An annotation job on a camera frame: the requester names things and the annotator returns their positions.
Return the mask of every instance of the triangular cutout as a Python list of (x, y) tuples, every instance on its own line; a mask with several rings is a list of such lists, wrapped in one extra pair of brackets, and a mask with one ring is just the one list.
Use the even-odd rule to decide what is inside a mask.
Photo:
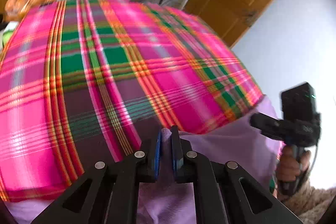
[(260, 193), (247, 179), (241, 178), (239, 181), (251, 210), (255, 215), (272, 207), (272, 202)]
[(83, 207), (91, 183), (92, 179), (87, 179), (69, 198), (66, 199), (66, 201), (64, 201), (63, 208), (74, 213), (79, 213)]

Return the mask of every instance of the human hand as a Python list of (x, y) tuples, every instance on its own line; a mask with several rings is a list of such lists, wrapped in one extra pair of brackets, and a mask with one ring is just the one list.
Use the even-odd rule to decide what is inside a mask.
[(278, 180), (291, 182), (296, 180), (296, 176), (300, 175), (308, 169), (310, 165), (311, 152), (306, 151), (301, 159), (300, 163), (296, 161), (293, 157), (293, 149), (291, 146), (286, 145), (282, 149), (282, 155), (280, 157), (280, 162), (277, 166), (276, 176)]

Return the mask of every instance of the bed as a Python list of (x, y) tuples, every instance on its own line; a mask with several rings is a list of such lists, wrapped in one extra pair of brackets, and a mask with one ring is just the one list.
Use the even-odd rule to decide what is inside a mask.
[[(0, 195), (12, 213), (27, 202), (41, 212), (97, 161), (120, 161), (174, 124), (211, 160), (243, 161), (266, 186), (280, 148), (248, 127), (258, 107), (275, 113), (243, 64), (198, 17), (169, 7), (33, 8), (3, 50), (0, 83)], [(222, 154), (239, 140), (255, 156)]]

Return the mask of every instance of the fuzzy beige sleeve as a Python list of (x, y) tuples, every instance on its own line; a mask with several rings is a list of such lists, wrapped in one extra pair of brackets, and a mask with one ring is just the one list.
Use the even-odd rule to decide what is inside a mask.
[(309, 180), (283, 204), (304, 224), (316, 224), (336, 195), (336, 188), (315, 189)]

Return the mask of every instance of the person's arm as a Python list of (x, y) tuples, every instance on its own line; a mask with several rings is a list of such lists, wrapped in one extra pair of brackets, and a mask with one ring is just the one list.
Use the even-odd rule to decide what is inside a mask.
[[(291, 182), (301, 172), (305, 172), (309, 167), (310, 151), (307, 151), (301, 157), (299, 164), (293, 157), (293, 151), (290, 146), (282, 150), (282, 156), (277, 167), (276, 175), (278, 180)], [(301, 220), (309, 219), (311, 223), (316, 223), (328, 208), (330, 202), (336, 194), (336, 189), (329, 190), (315, 189), (310, 185), (309, 180), (303, 184), (301, 189), (292, 197), (287, 197), (278, 193), (278, 199), (290, 209)]]

